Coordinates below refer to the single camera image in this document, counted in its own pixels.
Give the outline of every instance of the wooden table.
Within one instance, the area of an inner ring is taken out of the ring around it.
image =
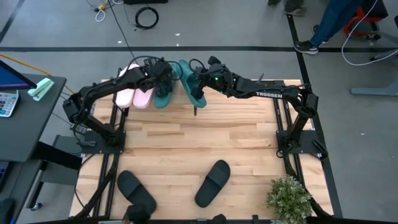
[[[285,83],[299,85],[300,80]],[[133,172],[154,196],[157,209],[152,219],[211,219],[220,213],[227,219],[251,219],[256,214],[260,219],[274,219],[266,206],[266,194],[271,180],[285,175],[285,169],[283,160],[275,156],[277,123],[272,100],[227,98],[209,88],[205,88],[205,97],[207,106],[198,109],[196,117],[179,83],[166,109],[130,108],[118,173]],[[102,122],[109,122],[111,99],[97,101],[95,116]],[[297,113],[292,107],[290,111],[294,120]],[[76,189],[83,203],[97,188],[102,158],[95,155],[81,168]],[[214,201],[200,208],[195,194],[219,159],[229,164],[231,177]],[[301,154],[300,159],[307,189],[325,211],[333,213],[321,162],[308,154]],[[100,215],[107,193],[106,189]],[[129,205],[116,186],[111,218],[122,218]],[[74,198],[70,215],[80,210]]]

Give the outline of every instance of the potted plant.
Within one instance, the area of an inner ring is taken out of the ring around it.
[[[311,195],[292,176],[286,175],[271,180],[271,191],[267,193],[267,206],[284,224],[305,224],[311,215]]]

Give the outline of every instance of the concrete floor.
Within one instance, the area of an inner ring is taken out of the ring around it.
[[[100,0],[91,0],[97,4]],[[390,13],[398,9],[395,0],[384,0]],[[0,1],[0,29],[16,8],[18,1]],[[127,23],[123,7],[114,11],[129,44],[134,47],[186,46],[256,46],[291,47],[287,17],[280,5],[274,9],[266,0],[252,0],[250,4],[239,0],[170,0],[167,4],[154,4],[160,14],[158,25],[151,30],[137,30]],[[325,0],[307,1],[305,17],[295,17],[298,37],[311,37],[314,22],[320,21],[326,6]],[[130,18],[142,6],[127,6]],[[97,23],[95,13],[83,0],[54,1],[28,0],[22,7],[0,43],[0,52],[44,68],[50,73],[68,79],[67,85],[78,90],[84,85],[116,75],[118,67],[130,61],[129,52],[75,51],[51,52],[51,49],[34,49],[41,52],[6,52],[4,47],[125,47],[126,43],[114,21],[111,11],[106,19]],[[393,22],[394,14],[380,22],[383,32],[398,35]],[[151,20],[151,15],[143,19]],[[341,47],[344,34],[337,34],[329,45]],[[361,39],[353,39],[348,47],[368,48]],[[377,47],[397,47],[386,39]],[[169,60],[198,58],[207,60],[217,56],[234,72],[257,78],[302,79],[295,52],[229,51],[165,51],[134,52],[135,56],[163,56]],[[367,62],[372,53],[350,53],[354,62]],[[34,70],[9,62],[16,70],[37,73]],[[398,204],[398,162],[396,130],[398,120],[397,99],[388,97],[353,96],[348,89],[354,86],[386,86],[398,78],[394,59],[366,67],[348,65],[339,53],[319,53],[304,56],[308,76],[314,92],[320,97],[320,120],[328,146],[331,167],[341,209],[345,218],[384,220],[398,222],[395,208]],[[54,113],[65,117],[61,104]],[[52,143],[56,134],[71,136],[68,126],[51,117],[42,141]],[[68,216],[73,197],[73,187],[55,184],[44,185],[46,194],[40,194],[43,208],[36,212],[24,210],[18,223],[63,219]]]

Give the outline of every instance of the calculator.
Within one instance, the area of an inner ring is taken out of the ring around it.
[[[19,102],[19,98],[18,91],[16,94],[0,92],[0,117],[10,117]]]

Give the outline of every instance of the black slide sandal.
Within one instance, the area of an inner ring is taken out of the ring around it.
[[[118,187],[124,197],[133,205],[143,205],[148,214],[156,209],[156,201],[132,172],[125,170],[119,174]]]
[[[207,207],[224,187],[231,175],[231,169],[224,160],[217,161],[207,174],[195,196],[199,207]]]

